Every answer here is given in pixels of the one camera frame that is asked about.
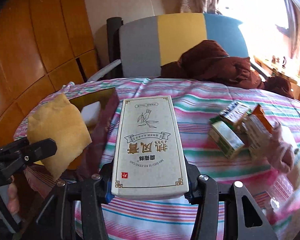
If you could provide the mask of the pink sock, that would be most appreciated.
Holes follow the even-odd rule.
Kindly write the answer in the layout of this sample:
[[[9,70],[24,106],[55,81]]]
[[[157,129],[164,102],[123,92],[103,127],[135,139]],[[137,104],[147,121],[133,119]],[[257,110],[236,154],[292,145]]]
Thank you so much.
[[[275,122],[272,133],[266,139],[264,156],[270,165],[280,173],[288,174],[293,168],[293,147],[283,139],[282,125],[279,122]]]

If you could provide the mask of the white herbal plaster box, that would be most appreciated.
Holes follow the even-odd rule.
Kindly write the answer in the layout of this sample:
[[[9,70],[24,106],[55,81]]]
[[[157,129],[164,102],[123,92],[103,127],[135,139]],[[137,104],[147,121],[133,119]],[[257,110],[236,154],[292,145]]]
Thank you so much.
[[[117,131],[111,193],[132,200],[178,198],[189,190],[169,95],[125,99]]]

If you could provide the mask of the pink plastic hair roller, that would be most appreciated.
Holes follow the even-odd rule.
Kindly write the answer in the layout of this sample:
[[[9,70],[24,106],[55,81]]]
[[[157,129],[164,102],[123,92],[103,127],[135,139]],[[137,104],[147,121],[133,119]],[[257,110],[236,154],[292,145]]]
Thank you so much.
[[[266,192],[270,197],[270,207],[274,211],[280,211],[293,194],[293,185],[285,174],[280,174],[268,186]]]

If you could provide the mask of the white sponge block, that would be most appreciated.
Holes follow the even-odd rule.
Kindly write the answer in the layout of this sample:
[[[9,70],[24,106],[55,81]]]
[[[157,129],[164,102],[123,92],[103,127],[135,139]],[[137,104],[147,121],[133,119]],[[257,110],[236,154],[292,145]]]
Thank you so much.
[[[81,116],[87,127],[92,127],[97,124],[100,111],[101,103],[99,101],[84,106],[82,108]]]

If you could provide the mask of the green white medicine box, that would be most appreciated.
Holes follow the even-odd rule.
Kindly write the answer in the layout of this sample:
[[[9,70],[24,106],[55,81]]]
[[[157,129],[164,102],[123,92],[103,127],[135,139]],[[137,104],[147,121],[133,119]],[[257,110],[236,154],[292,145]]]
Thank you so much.
[[[209,136],[228,159],[233,159],[244,147],[244,142],[223,121],[211,125]]]

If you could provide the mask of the yellow striped sock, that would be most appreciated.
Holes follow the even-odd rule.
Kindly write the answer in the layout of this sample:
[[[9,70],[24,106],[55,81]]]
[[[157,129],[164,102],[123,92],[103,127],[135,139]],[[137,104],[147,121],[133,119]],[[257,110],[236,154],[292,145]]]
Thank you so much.
[[[293,190],[296,191],[300,187],[300,149],[294,150],[294,165],[291,171],[287,174]]]

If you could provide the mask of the dark red storage box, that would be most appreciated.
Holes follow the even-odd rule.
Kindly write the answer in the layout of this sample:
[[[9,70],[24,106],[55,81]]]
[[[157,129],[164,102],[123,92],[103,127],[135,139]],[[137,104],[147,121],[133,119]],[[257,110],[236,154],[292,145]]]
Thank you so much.
[[[76,177],[79,180],[90,178],[98,173],[103,152],[106,148],[110,124],[115,111],[120,103],[115,88],[99,90],[90,94],[81,95],[71,99],[70,102],[79,110],[95,102],[101,103],[101,110],[96,124],[89,128],[92,143],[88,145],[83,153],[73,161],[77,165]]]

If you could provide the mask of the barcode small box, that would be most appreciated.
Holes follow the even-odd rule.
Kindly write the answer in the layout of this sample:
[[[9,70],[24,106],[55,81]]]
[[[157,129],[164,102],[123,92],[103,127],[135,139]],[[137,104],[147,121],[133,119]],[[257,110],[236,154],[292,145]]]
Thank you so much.
[[[224,122],[236,128],[249,112],[250,107],[248,105],[241,101],[233,101],[219,113],[219,116]]]

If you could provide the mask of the orange snack packet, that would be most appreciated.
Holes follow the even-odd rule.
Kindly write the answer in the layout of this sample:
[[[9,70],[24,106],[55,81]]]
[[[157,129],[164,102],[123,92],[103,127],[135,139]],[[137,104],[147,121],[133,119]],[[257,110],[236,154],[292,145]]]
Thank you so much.
[[[252,114],[255,115],[258,120],[260,120],[261,124],[265,127],[265,129],[271,134],[273,132],[273,127],[265,116],[264,110],[260,104],[258,104]]]

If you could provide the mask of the wooden wardrobe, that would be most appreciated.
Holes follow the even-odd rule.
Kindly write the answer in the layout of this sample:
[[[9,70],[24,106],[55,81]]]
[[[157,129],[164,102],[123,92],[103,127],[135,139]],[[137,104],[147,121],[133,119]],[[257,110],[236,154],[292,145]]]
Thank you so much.
[[[6,0],[0,7],[0,145],[46,96],[98,71],[84,0]]]

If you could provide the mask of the wooden desk by window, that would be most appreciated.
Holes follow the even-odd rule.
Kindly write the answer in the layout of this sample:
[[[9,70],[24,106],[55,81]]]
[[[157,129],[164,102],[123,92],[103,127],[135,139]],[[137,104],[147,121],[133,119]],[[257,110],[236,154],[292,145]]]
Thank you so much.
[[[298,77],[293,71],[283,68],[281,63],[272,63],[271,60],[263,58],[260,59],[257,56],[254,56],[254,62],[269,75],[279,75],[300,87],[300,77]]]

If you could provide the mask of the dark red jacket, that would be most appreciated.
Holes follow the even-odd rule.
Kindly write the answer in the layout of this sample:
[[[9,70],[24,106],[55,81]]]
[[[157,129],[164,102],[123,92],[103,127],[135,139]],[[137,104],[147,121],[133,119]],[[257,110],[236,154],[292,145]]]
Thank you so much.
[[[178,61],[161,66],[160,77],[209,81],[243,89],[264,89],[294,98],[289,81],[280,76],[262,81],[258,72],[250,68],[249,57],[229,56],[216,41],[203,40],[183,53]]]

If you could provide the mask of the grey yellow blue chair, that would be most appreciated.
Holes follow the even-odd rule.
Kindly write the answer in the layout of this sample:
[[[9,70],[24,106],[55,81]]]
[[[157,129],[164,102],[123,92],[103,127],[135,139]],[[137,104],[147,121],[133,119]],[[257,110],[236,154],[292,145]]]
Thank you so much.
[[[124,23],[107,19],[110,63],[89,78],[97,81],[109,73],[113,78],[160,75],[161,67],[203,40],[214,40],[230,55],[248,57],[240,26],[242,22],[219,14],[177,13],[141,18]]]

